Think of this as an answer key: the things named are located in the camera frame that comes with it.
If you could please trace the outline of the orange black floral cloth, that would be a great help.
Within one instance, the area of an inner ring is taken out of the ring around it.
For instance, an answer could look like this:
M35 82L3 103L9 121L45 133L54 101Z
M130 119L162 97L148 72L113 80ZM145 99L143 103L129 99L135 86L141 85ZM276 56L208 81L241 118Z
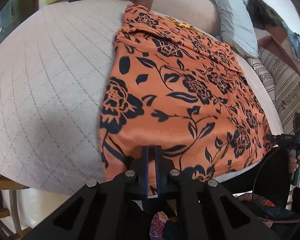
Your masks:
M175 168L201 181L254 165L272 148L266 115L228 44L131 3L114 47L98 131L107 181L143 146L161 146Z

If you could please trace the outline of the striped floral bedding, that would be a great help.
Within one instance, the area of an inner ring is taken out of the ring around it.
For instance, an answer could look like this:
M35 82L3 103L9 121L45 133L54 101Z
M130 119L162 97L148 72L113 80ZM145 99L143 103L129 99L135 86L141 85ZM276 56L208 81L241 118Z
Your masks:
M258 59L246 57L269 94L283 131L293 133L293 119L300 113L300 75L270 51L262 48Z

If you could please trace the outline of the dark patterned garment pile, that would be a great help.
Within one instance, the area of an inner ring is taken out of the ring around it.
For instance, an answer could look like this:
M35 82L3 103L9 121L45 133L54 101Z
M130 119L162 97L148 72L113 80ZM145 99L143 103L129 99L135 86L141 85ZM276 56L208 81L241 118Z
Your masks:
M274 224L300 223L300 215L286 208L276 206L260 195L244 193L236 198L269 228Z

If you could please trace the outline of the light blue cloth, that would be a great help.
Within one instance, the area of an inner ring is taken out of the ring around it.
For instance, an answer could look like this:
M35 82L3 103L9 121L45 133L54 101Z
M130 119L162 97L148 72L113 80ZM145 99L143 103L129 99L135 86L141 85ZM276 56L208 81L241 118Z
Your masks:
M287 38L292 48L294 58L297 61L300 61L300 35L290 30L290 28L284 21L281 21L281 26L287 33Z

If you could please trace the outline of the light grey-blue pillow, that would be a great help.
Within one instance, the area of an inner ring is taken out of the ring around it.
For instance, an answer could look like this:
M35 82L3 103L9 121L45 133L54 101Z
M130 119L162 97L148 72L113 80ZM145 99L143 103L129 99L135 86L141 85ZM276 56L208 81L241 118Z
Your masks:
M242 0L215 0L221 40L241 56L257 58L258 44L250 15Z

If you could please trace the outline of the dark furry item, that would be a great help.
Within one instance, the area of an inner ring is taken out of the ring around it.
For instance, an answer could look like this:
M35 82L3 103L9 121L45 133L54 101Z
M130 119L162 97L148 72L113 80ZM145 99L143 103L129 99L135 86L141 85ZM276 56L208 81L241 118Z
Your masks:
M281 16L263 0L248 0L246 9L255 28L266 30L267 26L281 25Z

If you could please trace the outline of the wooden chair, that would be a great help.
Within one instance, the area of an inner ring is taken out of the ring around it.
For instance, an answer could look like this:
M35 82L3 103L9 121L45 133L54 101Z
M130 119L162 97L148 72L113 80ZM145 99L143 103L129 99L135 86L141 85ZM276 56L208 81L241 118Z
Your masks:
M18 190L27 190L20 184L0 174L0 239L22 239L31 228L21 227L18 210Z

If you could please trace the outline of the beige bolster with brown band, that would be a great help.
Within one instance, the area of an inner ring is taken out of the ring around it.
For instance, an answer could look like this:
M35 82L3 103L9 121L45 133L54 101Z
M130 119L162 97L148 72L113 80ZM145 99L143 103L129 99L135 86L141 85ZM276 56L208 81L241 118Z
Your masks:
M215 0L133 0L133 3L188 23L214 37L221 33Z

